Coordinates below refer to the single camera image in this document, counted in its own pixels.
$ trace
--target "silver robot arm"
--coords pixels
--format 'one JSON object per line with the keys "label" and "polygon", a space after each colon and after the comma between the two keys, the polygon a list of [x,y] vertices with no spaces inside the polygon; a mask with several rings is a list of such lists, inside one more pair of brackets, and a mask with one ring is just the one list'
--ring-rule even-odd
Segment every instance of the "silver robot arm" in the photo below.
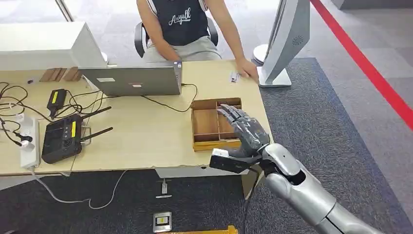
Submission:
{"label": "silver robot arm", "polygon": [[308,170],[280,144],[265,147],[266,184],[320,234],[382,234],[342,207]]}
{"label": "silver robot arm", "polygon": [[271,192],[286,201],[320,234],[382,234],[337,203],[286,148],[270,143],[269,135],[255,118],[225,104],[217,111],[234,127],[241,147],[214,149],[210,167],[240,173],[259,163]]}

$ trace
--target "cable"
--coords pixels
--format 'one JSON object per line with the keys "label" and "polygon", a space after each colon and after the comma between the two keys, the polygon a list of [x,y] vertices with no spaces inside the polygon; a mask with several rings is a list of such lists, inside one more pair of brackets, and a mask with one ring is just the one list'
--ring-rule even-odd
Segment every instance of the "cable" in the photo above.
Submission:
{"label": "cable", "polygon": [[252,196],[254,195],[254,192],[255,192],[255,186],[257,186],[258,180],[260,179],[260,174],[257,172],[257,170],[255,170],[254,168],[248,168],[248,169],[252,172],[255,172],[257,177],[255,178],[255,182],[254,182],[254,185],[253,185],[252,190],[251,190],[251,195],[247,199],[246,205],[245,205],[244,222],[243,222],[243,234],[246,234],[245,227],[246,227],[246,217],[248,216],[249,204],[251,204],[251,199],[252,199]]}
{"label": "cable", "polygon": [[15,124],[17,124],[18,125],[18,127],[15,129],[15,130],[13,130],[13,131],[11,131],[11,130],[8,130],[8,129],[4,129],[4,128],[1,128],[0,130],[6,130],[6,131],[8,131],[8,132],[12,132],[12,133],[15,133],[15,132],[17,132],[18,130],[20,130],[20,127],[21,127],[21,125],[18,123],[18,122],[16,122],[16,121],[12,121],[12,120],[3,120],[3,122],[4,123],[6,123],[6,122],[11,122],[11,123],[15,123]]}
{"label": "cable", "polygon": [[99,209],[102,209],[102,208],[105,208],[105,207],[109,206],[109,204],[113,201],[113,198],[114,198],[114,196],[115,196],[115,191],[116,191],[117,185],[118,185],[119,182],[120,182],[120,179],[123,177],[123,175],[124,175],[127,171],[128,171],[128,170],[124,170],[123,173],[120,175],[119,179],[117,180],[117,182],[116,182],[116,184],[115,184],[115,187],[113,188],[112,198],[110,199],[110,201],[109,201],[108,203],[106,203],[105,205],[103,205],[103,206],[93,207],[93,206],[91,205],[91,202],[92,202],[92,199],[91,199],[91,198],[87,198],[87,199],[85,199],[85,200],[78,200],[78,201],[65,201],[65,200],[61,200],[61,199],[57,198],[57,197],[55,196],[55,194],[52,192],[52,190],[49,188],[49,186],[47,186],[43,181],[41,181],[41,179],[36,175],[33,167],[30,168],[30,173],[33,175],[33,177],[35,178],[35,180],[37,180],[41,185],[44,186],[44,188],[50,193],[50,195],[52,196],[52,198],[53,198],[54,200],[56,200],[56,201],[58,201],[58,202],[61,202],[61,203],[69,203],[69,204],[71,204],[71,203],[82,203],[82,202],[88,201],[88,202],[89,202],[89,208],[91,208],[91,209],[93,209],[93,210],[99,210]]}
{"label": "cable", "polygon": [[[21,112],[19,112],[17,115],[23,113],[24,110],[25,110],[25,108],[28,108],[28,109],[36,112],[36,113],[39,114],[40,116],[42,116],[45,120],[47,120],[47,121],[49,121],[49,122],[52,122],[51,120],[49,120],[45,115],[43,115],[43,114],[42,114],[41,112],[39,112],[38,110],[34,109],[33,107],[26,106],[26,105],[23,104],[23,101],[29,96],[29,93],[27,92],[27,90],[26,90],[25,88],[23,88],[22,86],[19,86],[19,85],[10,86],[10,84],[7,83],[7,82],[0,82],[0,84],[6,84],[6,85],[1,89],[1,91],[0,91],[0,99],[2,99],[2,98],[11,98],[11,99],[14,99],[14,100],[17,101],[16,103],[2,103],[2,104],[0,104],[0,106],[10,105],[11,107],[15,107],[15,106],[18,105],[18,106],[23,107],[23,110],[22,110]],[[8,90],[10,90],[10,89],[13,89],[13,88],[20,88],[20,89],[22,89],[22,90],[25,92],[24,97],[21,98],[21,99],[17,99],[17,98],[15,98],[15,97],[4,96],[4,94],[5,94],[6,91],[8,91]],[[15,116],[15,115],[0,115],[0,116],[10,117],[10,116]]]}
{"label": "cable", "polygon": [[[194,95],[194,97],[193,97],[193,99],[192,99],[192,101],[191,101],[191,104],[192,104],[192,102],[195,100],[196,96],[198,95],[198,87],[197,87],[195,84],[184,84],[184,83],[182,83],[181,85],[182,85],[182,86],[191,85],[191,86],[194,86],[194,87],[195,87],[195,95]],[[171,106],[168,106],[168,105],[166,105],[166,104],[160,103],[160,102],[158,102],[158,101],[155,101],[155,100],[153,100],[153,99],[150,99],[150,98],[147,97],[147,96],[142,96],[142,97],[145,98],[145,99],[147,99],[147,100],[149,100],[149,101],[155,102],[155,103],[157,103],[157,104],[159,104],[159,105],[161,105],[161,106],[166,106],[166,107],[168,107],[168,108],[170,108],[170,109],[172,109],[172,110],[174,110],[174,111],[180,112],[180,113],[187,112],[187,111],[191,108],[191,104],[190,104],[188,108],[186,108],[185,110],[182,111],[182,110],[175,109],[175,108],[173,108],[173,107],[171,107]]]}
{"label": "cable", "polygon": [[[102,92],[102,96],[101,96],[99,99],[96,99],[96,100],[95,100],[94,102],[92,102],[90,105],[88,105],[88,106],[86,106],[86,107],[83,107],[83,106],[81,106],[81,105],[79,105],[79,104],[77,103],[75,97],[82,96],[82,95],[88,95],[88,94],[95,94],[95,93],[98,93],[98,92],[101,92],[101,91],[98,90],[98,91],[94,91],[94,92],[89,92],[89,93],[84,93],[84,94],[77,94],[77,95],[72,95],[72,93],[71,93],[69,90],[66,90],[66,91],[67,91],[67,92],[69,93],[69,95],[71,96],[70,99],[69,99],[69,104],[63,106],[63,107],[65,107],[65,109],[63,109],[61,112],[59,112],[58,114],[56,114],[56,116],[55,116],[56,118],[65,118],[65,117],[70,116],[70,115],[73,115],[73,114],[75,114],[75,113],[82,114],[82,115],[92,114],[92,113],[98,111],[98,110],[100,109],[100,107],[102,107],[103,99],[107,99],[107,98],[118,98],[118,97],[120,97],[120,96],[103,97],[104,93]],[[97,103],[98,101],[100,101],[100,103],[99,103],[99,106],[97,107],[96,110],[91,111],[91,112],[89,112],[89,113],[83,112],[84,109],[88,109],[89,107],[91,107],[91,106],[93,106],[95,103]],[[63,114],[65,111],[67,111],[67,110],[70,109],[70,108],[73,108],[75,111],[72,112],[72,113],[69,114],[69,115],[60,116],[61,114]]]}
{"label": "cable", "polygon": [[5,123],[6,123],[6,121],[4,121],[2,118],[0,118],[0,122],[1,122],[1,128],[2,128],[2,130],[4,131],[4,133],[6,134],[7,138],[9,138],[9,140],[11,140],[12,142],[14,142],[16,145],[21,146],[21,143],[20,143],[20,142],[18,142],[18,141],[16,141],[16,140],[13,140],[13,139],[10,137],[8,131],[6,130],[6,128],[5,128],[5,126],[4,126]]}

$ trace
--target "silver laptop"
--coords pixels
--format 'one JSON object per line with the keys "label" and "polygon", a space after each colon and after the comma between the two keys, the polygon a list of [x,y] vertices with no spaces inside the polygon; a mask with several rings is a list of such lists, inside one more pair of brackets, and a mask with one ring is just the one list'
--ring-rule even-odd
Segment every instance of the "silver laptop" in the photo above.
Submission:
{"label": "silver laptop", "polygon": [[181,94],[182,62],[145,67],[82,68],[79,71],[107,96]]}

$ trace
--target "grey carpet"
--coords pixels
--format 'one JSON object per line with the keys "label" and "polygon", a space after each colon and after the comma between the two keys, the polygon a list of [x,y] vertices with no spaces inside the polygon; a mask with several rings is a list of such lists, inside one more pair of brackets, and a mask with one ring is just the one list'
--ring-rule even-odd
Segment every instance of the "grey carpet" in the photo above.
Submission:
{"label": "grey carpet", "polygon": [[[307,166],[339,202],[365,222],[390,233],[413,228],[387,181],[350,121],[314,58],[298,58],[288,67],[291,88],[261,89],[274,139]],[[62,199],[91,197],[99,206],[110,199],[120,172],[75,173],[43,180]],[[148,234],[154,212],[173,212],[173,231],[242,227],[244,201],[239,176],[181,178],[169,183],[169,199],[160,193],[155,171],[127,172],[113,203],[100,211],[87,204],[54,202],[32,181],[0,192],[0,233]],[[308,234],[308,227],[261,185],[251,201],[247,233]]]}

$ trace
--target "wooden block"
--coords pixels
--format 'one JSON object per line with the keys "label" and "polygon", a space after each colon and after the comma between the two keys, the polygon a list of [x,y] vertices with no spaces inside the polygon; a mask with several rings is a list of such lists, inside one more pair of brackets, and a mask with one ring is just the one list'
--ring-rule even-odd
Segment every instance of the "wooden block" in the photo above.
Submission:
{"label": "wooden block", "polygon": [[65,81],[72,81],[77,73],[77,67],[72,67],[69,71],[64,75],[63,79]]}
{"label": "wooden block", "polygon": [[50,77],[50,79],[48,81],[55,81],[57,76],[60,73],[60,70],[61,70],[61,68],[55,68],[54,71],[53,71],[52,76]]}
{"label": "wooden block", "polygon": [[40,82],[48,82],[50,80],[50,77],[53,75],[55,72],[54,69],[47,69],[44,73],[43,76],[40,78]]}
{"label": "wooden block", "polygon": [[82,78],[82,73],[77,71],[72,81],[79,81]]}
{"label": "wooden block", "polygon": [[55,79],[56,82],[59,82],[62,79],[63,75],[66,73],[66,70],[67,70],[67,68],[61,68],[60,69],[60,72],[59,72],[58,76]]}

